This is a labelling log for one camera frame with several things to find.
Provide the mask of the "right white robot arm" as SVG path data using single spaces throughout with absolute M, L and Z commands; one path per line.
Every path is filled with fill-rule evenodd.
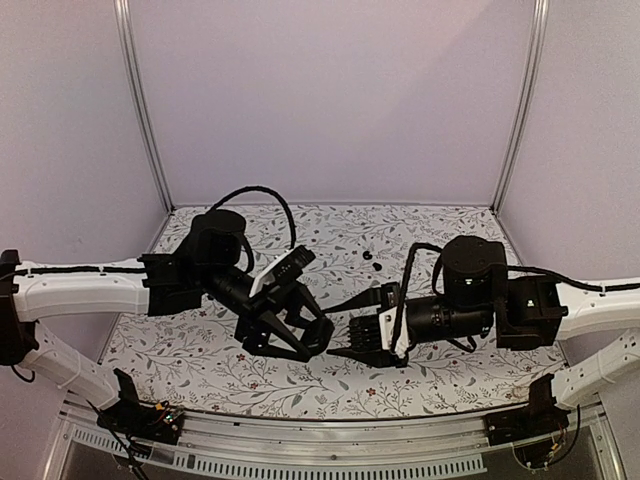
M 412 244 L 401 282 L 365 290 L 332 310 L 366 307 L 377 311 L 352 318 L 348 345 L 332 353 L 374 368 L 403 367 L 424 343 L 445 341 L 472 353 L 477 338 L 493 334 L 499 348 L 532 351 L 586 333 L 619 331 L 578 365 L 533 383 L 516 421 L 527 436 L 552 424 L 556 409 L 573 409 L 639 369 L 637 281 L 586 283 L 511 265 L 502 243 L 477 236 L 457 236 L 443 247 Z

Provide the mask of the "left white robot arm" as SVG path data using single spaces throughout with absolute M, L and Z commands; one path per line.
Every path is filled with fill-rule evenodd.
M 60 341 L 42 319 L 94 313 L 170 316 L 201 307 L 205 296 L 235 313 L 236 338 L 252 355 L 306 363 L 334 331 L 299 278 L 314 254 L 294 246 L 259 273 L 239 269 L 253 255 L 238 213 L 196 216 L 170 254 L 113 264 L 39 266 L 15 250 L 1 255 L 1 363 L 20 366 L 109 412 L 128 434 L 148 426 L 131 377 L 96 364 Z

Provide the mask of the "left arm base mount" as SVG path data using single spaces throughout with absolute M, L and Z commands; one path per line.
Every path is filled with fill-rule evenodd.
M 177 445 L 185 420 L 184 408 L 168 401 L 143 405 L 131 377 L 120 369 L 115 369 L 114 374 L 119 386 L 118 401 L 99 410 L 97 425 L 128 437 Z

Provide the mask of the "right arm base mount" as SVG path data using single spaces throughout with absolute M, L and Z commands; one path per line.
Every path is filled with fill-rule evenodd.
M 483 425 L 490 446 L 530 440 L 547 435 L 540 442 L 512 448 L 516 462 L 528 471 L 548 470 L 575 448 L 581 429 L 581 409 L 576 407 L 576 428 L 571 441 L 569 410 L 557 405 L 552 392 L 553 374 L 546 374 L 529 386 L 526 405 L 486 414 Z

